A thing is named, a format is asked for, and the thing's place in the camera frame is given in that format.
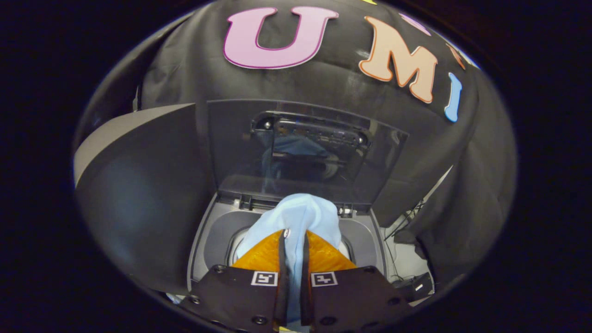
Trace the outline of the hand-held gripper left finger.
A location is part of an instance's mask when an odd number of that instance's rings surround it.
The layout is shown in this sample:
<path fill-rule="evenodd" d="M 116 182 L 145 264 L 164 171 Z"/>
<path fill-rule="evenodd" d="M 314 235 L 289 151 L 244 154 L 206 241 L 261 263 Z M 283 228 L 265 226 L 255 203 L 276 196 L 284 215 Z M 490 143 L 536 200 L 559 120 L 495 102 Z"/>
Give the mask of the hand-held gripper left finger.
<path fill-rule="evenodd" d="M 233 333 L 277 333 L 287 325 L 289 274 L 285 262 L 285 230 L 267 236 L 255 250 L 269 255 L 271 269 L 217 264 L 199 281 L 191 282 L 180 308 L 209 324 Z"/>

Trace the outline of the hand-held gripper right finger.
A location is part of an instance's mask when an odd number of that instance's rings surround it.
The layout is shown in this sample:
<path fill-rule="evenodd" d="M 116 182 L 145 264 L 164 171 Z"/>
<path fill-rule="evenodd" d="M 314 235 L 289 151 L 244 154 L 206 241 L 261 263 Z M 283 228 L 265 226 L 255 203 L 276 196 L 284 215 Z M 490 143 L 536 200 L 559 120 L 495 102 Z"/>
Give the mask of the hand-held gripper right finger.
<path fill-rule="evenodd" d="M 412 314 L 413 307 L 378 268 L 357 267 L 309 230 L 304 256 L 301 323 L 312 333 L 375 333 Z"/>

